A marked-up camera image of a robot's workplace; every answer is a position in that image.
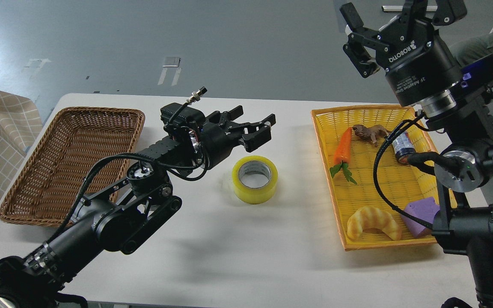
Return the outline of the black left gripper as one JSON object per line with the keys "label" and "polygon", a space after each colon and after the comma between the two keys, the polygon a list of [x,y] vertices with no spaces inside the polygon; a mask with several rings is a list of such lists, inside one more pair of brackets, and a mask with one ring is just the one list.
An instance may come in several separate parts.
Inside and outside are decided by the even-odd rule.
{"label": "black left gripper", "polygon": [[213,111],[207,116],[200,132],[200,144],[205,154],[205,169],[213,169],[230,156],[233,148],[244,146],[252,153],[272,139],[271,128],[276,124],[276,115],[268,115],[256,123],[236,123],[244,114],[239,105],[229,111]]}

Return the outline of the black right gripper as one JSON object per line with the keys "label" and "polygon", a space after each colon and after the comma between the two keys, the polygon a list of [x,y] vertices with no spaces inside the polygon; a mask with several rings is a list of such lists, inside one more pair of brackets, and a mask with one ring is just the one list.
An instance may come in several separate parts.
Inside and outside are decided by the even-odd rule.
{"label": "black right gripper", "polygon": [[344,52],[363,78],[385,70],[403,107],[456,106],[451,89],[460,81],[460,68],[438,26],[463,19],[467,6],[463,0],[437,0],[436,6],[430,19],[427,0],[406,0],[401,13],[377,31],[365,27],[353,3],[340,6],[350,30]]}

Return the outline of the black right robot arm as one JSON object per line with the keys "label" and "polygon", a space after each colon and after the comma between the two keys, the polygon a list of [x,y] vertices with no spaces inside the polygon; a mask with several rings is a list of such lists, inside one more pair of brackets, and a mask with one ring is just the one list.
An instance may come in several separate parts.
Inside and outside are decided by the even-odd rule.
{"label": "black right robot arm", "polygon": [[407,0],[380,30],[368,29],[352,3],[335,4],[350,29],[344,52],[364,78],[384,69],[403,107],[419,104],[414,120],[399,123],[376,154],[372,174],[396,136],[420,119],[429,130],[443,130],[451,144],[442,153],[409,156],[409,164],[435,176],[440,210],[428,223],[444,253],[469,259],[481,308],[493,308],[493,55],[461,67],[441,39],[438,27],[467,15],[462,0],[438,0],[432,18],[426,0]]}

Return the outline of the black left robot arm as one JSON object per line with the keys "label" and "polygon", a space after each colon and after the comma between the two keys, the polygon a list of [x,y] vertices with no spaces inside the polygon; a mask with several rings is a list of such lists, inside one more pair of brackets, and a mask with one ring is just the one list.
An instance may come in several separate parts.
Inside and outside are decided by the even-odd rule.
{"label": "black left robot arm", "polygon": [[271,139],[274,114],[236,123],[242,106],[204,115],[194,109],[202,87],[183,103],[162,107],[168,136],[136,153],[98,160],[88,172],[56,232],[25,257],[0,259],[0,308],[88,307],[82,296],[62,293],[66,283],[101,252],[132,254],[181,208],[169,175],[196,181],[236,146],[247,152]]}

